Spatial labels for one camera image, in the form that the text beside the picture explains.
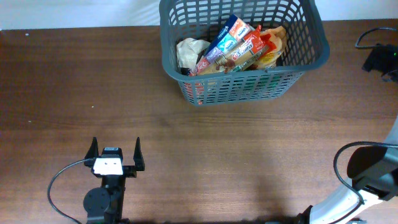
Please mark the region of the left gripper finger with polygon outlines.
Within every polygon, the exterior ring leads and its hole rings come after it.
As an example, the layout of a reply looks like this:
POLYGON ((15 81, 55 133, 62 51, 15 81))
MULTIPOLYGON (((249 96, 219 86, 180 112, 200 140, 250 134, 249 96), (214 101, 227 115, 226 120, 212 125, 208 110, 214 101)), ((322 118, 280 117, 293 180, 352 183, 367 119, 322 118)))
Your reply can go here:
POLYGON ((134 160, 135 169, 137 171, 139 171, 139 172, 145 171, 145 162, 144 162, 144 158, 143 158, 142 151, 141 151, 140 137, 137 137, 137 139, 136 139, 133 160, 134 160))
POLYGON ((98 141, 96 137, 93 137, 91 146, 85 156, 84 165, 87 167, 93 167, 97 157, 99 157, 98 141))

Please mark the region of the orange coffee sachet bag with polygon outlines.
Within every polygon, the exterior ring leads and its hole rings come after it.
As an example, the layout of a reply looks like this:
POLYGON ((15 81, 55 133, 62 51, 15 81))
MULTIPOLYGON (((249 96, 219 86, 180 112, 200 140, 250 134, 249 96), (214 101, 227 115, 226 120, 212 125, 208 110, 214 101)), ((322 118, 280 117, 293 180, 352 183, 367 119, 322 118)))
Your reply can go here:
POLYGON ((287 46, 287 31, 283 26, 266 29, 260 34, 260 38, 266 41, 268 49, 251 66, 254 70, 274 68, 277 59, 284 53, 287 46))

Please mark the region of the green bottle with label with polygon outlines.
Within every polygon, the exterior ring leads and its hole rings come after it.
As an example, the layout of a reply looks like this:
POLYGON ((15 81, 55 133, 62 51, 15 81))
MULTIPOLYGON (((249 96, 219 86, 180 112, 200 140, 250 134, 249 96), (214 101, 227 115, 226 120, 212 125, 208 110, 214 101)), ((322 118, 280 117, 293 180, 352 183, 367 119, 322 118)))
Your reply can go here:
POLYGON ((272 77, 269 77, 266 81, 264 81, 264 86, 262 91, 265 94, 274 91, 275 87, 279 84, 279 82, 280 82, 280 75, 273 75, 272 77))

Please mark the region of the orange spaghetti pack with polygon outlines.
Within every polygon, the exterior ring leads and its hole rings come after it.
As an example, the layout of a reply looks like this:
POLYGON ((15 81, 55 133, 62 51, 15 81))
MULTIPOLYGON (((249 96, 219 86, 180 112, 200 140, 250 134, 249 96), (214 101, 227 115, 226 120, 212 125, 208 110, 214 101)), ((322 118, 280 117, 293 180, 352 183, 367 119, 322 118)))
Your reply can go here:
POLYGON ((260 38, 261 26, 248 33, 243 40, 226 55, 206 67, 196 76, 207 76, 223 72, 225 77, 204 78, 194 84, 184 84, 186 99, 196 105, 227 103, 259 98, 264 81, 269 76, 256 73, 250 66, 268 49, 260 38))

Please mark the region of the tissue multipack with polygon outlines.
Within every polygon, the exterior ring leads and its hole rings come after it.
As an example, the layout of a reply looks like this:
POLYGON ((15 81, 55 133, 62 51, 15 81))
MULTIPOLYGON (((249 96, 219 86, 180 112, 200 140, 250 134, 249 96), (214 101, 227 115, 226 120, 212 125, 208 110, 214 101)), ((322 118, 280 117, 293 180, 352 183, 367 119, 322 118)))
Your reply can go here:
POLYGON ((230 15, 215 39, 210 43, 202 58, 198 61, 188 76, 196 76, 217 58, 233 50, 243 38, 254 28, 236 15, 230 15))

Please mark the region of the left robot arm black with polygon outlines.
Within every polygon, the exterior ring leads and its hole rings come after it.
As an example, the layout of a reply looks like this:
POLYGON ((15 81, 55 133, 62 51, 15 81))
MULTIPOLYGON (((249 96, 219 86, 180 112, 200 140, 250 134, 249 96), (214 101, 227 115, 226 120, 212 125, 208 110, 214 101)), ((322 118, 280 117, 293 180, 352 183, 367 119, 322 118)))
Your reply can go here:
POLYGON ((86 153, 84 165, 91 173, 101 179, 101 186, 88 191, 83 200, 88 223, 122 224, 130 223, 123 218, 126 179, 136 178, 138 172, 145 170, 140 139, 136 139, 133 155, 134 164, 123 164, 120 147, 106 147, 99 153, 98 141, 93 138, 86 153))

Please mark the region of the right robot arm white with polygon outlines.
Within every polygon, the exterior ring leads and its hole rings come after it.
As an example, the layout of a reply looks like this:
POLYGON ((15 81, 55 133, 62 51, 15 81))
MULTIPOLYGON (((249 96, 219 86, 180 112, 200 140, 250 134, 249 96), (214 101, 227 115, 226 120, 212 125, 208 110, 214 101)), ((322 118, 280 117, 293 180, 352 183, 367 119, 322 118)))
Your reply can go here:
POLYGON ((333 170, 341 185, 324 201, 309 206, 294 223, 354 223, 353 218, 374 205, 397 196, 397 123, 386 142, 356 141, 340 148, 333 170), (351 148, 347 179, 338 170, 338 158, 351 148))

